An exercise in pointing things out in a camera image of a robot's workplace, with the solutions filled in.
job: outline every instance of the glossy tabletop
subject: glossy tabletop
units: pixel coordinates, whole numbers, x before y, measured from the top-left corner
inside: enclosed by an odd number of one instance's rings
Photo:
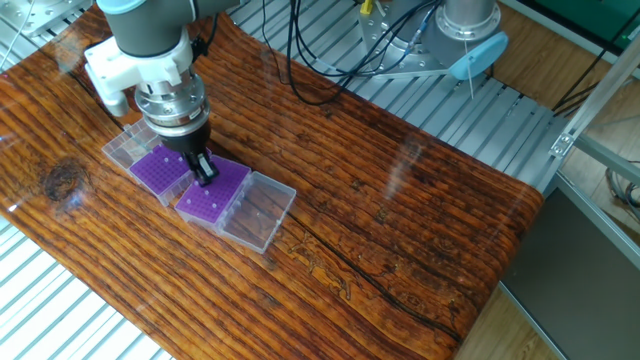
[[[185,223],[101,152],[140,118],[106,113],[84,73],[108,36],[94,7],[0,77],[3,216],[179,359],[454,356],[537,191],[351,93],[304,105],[223,16],[196,63],[210,147],[298,191],[259,255]],[[311,99],[333,91],[294,74]]]

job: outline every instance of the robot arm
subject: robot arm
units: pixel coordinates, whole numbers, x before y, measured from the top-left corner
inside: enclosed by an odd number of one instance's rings
[[[147,125],[169,149],[183,154],[198,182],[218,175],[209,160],[209,102],[193,72],[186,25],[212,16],[240,0],[98,0],[114,36],[85,52],[85,66],[107,109],[124,116],[124,90],[135,86],[135,101]]]

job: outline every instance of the blue plastic part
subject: blue plastic part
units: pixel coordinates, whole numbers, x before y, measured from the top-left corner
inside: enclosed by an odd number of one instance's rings
[[[97,0],[98,7],[105,14],[120,15],[134,10],[147,0]]]
[[[470,68],[471,77],[473,78],[496,62],[506,50],[508,44],[509,38],[507,34],[501,31],[456,61],[449,68],[449,72],[458,80],[468,80]]]

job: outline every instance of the wooden floor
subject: wooden floor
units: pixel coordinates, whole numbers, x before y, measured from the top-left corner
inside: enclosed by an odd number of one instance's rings
[[[507,6],[502,5],[501,9],[502,28],[510,44],[496,63],[495,77],[541,105],[553,107],[595,56]],[[605,62],[598,64],[578,90],[600,80],[609,68]],[[606,124],[640,115],[638,95],[640,82],[634,81],[616,94],[594,123]],[[594,126],[587,134],[625,158],[640,160],[640,118]],[[640,244],[637,234],[640,224],[611,197],[604,166],[574,150],[562,170]],[[456,359],[542,360],[556,356],[498,289]]]

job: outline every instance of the pipette tip box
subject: pipette tip box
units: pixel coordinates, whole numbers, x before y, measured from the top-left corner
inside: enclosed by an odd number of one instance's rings
[[[124,132],[102,151],[139,184],[146,187],[163,206],[183,192],[194,175],[179,153],[167,149],[144,120],[125,125]]]
[[[214,155],[211,161],[220,174],[211,184],[200,186],[181,155],[162,145],[144,120],[126,125],[102,151],[164,206],[184,191],[175,209],[185,221],[261,254],[296,196],[295,189]]]

